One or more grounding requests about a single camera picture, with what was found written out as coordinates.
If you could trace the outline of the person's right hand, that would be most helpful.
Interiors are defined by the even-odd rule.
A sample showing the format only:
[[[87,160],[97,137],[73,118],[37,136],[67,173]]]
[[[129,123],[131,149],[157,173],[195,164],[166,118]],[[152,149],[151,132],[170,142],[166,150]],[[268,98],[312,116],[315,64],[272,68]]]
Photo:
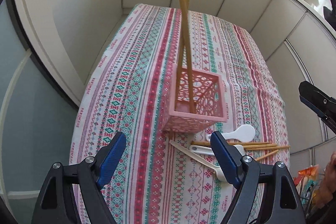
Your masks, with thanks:
[[[316,206],[323,208],[327,203],[333,199],[333,193],[336,190],[336,178],[335,178],[335,151],[332,153],[330,161],[325,169],[325,176],[320,183],[318,194],[316,197]]]

